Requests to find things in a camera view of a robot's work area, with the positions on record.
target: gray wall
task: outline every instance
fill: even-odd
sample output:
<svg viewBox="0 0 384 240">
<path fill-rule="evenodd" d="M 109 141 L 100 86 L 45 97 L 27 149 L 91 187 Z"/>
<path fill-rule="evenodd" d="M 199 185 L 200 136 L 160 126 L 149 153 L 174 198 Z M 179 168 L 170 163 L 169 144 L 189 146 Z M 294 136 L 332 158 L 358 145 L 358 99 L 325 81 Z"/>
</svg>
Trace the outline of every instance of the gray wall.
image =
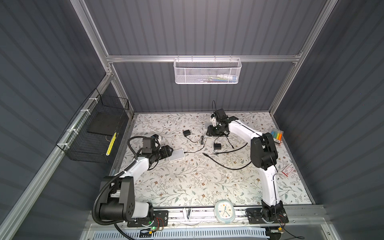
<svg viewBox="0 0 384 240">
<path fill-rule="evenodd" d="M 0 222 L 104 75 L 69 1 L 0 1 Z M 78 235 L 105 168 L 64 159 L 15 239 Z"/>
<path fill-rule="evenodd" d="M 339 0 L 275 114 L 345 240 L 384 230 L 383 20 L 384 1 Z"/>
<path fill-rule="evenodd" d="M 238 84 L 176 84 L 173 63 L 115 63 L 135 112 L 268 110 L 292 63 L 243 63 Z"/>
<path fill-rule="evenodd" d="M 325 0 L 86 0 L 110 55 L 292 55 Z M 168 63 L 115 63 L 135 112 L 268 110 L 291 63 L 243 63 L 238 84 L 175 84 Z"/>
</svg>

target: floral tablecloth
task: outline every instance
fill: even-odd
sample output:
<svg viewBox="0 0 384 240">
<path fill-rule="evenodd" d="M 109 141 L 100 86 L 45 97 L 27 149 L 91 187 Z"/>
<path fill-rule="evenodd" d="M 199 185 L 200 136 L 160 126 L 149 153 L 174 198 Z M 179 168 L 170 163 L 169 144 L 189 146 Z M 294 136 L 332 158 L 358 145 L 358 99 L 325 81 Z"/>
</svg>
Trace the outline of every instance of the floral tablecloth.
<svg viewBox="0 0 384 240">
<path fill-rule="evenodd" d="M 236 116 L 242 122 L 260 132 L 274 127 L 269 113 L 227 113 Z M 197 153 L 186 153 L 179 161 L 160 160 L 151 171 L 146 171 L 135 179 L 135 197 L 138 201 L 150 201 L 154 206 L 210 206 L 221 199 L 230 200 L 235 205 L 259 205 L 262 198 L 262 185 L 257 168 L 250 164 L 242 170 L 225 169 L 202 153 L 212 154 L 216 137 L 205 135 L 205 122 L 209 122 L 211 113 L 153 113 L 138 114 L 132 136 L 151 136 L 159 134 L 165 138 L 161 145 L 169 145 L 174 150 L 194 152 L 202 148 L 184 137 L 183 131 L 190 130 L 189 138 L 198 141 L 204 135 L 204 149 Z M 235 149 L 242 147 L 245 141 L 237 135 L 228 137 Z M 222 144 L 218 151 L 233 150 L 225 137 L 216 143 Z M 133 139 L 131 145 L 138 150 L 142 139 Z M 276 146 L 278 150 L 277 169 L 287 165 L 295 168 L 284 144 Z M 250 161 L 250 146 L 228 154 L 211 155 L 216 161 L 229 168 L 240 168 Z M 121 169 L 127 167 L 133 154 L 127 148 Z M 278 194 L 284 204 L 311 204 L 296 170 L 288 177 L 277 175 Z"/>
</svg>

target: alarm clock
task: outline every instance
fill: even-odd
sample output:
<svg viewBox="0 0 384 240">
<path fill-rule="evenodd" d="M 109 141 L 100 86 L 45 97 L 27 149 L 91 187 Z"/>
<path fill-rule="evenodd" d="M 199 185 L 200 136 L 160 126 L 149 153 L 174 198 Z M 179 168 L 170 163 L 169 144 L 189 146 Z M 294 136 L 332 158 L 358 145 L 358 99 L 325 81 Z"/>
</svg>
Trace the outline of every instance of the alarm clock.
<svg viewBox="0 0 384 240">
<path fill-rule="evenodd" d="M 235 219 L 235 208 L 228 200 L 220 200 L 215 204 L 215 216 L 220 223 L 231 223 Z"/>
</svg>

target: yellow object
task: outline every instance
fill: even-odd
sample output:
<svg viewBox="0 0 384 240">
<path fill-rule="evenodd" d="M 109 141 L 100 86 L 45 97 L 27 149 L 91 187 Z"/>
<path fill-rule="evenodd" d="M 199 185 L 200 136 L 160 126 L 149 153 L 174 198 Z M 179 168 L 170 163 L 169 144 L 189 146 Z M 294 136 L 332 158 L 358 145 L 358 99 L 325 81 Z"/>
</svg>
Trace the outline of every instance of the yellow object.
<svg viewBox="0 0 384 240">
<path fill-rule="evenodd" d="M 114 144 L 115 140 L 116 140 L 116 132 L 113 135 L 113 137 L 111 139 L 111 142 L 109 143 L 108 150 L 107 150 L 107 153 L 105 155 L 109 156 L 111 154 L 112 147 L 113 147 L 113 144 Z"/>
</svg>

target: black wire basket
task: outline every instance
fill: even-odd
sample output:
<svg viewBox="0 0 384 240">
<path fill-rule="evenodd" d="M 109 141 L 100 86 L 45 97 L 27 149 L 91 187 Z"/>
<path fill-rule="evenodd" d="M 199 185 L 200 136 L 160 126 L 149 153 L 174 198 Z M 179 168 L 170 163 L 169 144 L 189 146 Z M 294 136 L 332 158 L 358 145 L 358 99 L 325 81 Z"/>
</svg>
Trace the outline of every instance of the black wire basket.
<svg viewBox="0 0 384 240">
<path fill-rule="evenodd" d="M 99 95 L 87 110 L 81 111 L 83 114 L 76 126 L 62 133 L 70 131 L 67 141 L 57 142 L 57 146 L 74 161 L 113 162 L 129 122 L 128 99 Z M 114 120 L 108 125 L 112 134 L 95 132 L 95 122 L 108 117 Z"/>
</svg>

